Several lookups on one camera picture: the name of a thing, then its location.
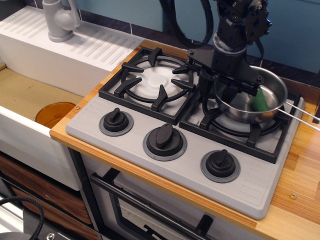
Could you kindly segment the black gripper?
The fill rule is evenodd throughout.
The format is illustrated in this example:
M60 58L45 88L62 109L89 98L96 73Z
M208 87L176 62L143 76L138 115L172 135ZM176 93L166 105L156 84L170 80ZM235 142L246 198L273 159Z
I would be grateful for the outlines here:
M206 97L215 81L227 84L222 92L222 101L228 105L244 104L242 92L255 96L265 79L250 66L244 52L227 53L219 49L189 49L187 67L198 73L199 93Z

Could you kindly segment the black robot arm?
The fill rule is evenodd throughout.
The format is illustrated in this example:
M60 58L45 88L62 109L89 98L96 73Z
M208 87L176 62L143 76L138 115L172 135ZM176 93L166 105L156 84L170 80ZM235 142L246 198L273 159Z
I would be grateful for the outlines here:
M217 81L227 85L224 100L230 102L237 93L256 96L265 78L247 59L248 46L269 32L271 22L266 0L219 0L219 24L213 36L213 49L192 47L187 51L187 66L198 73L199 93L207 97Z

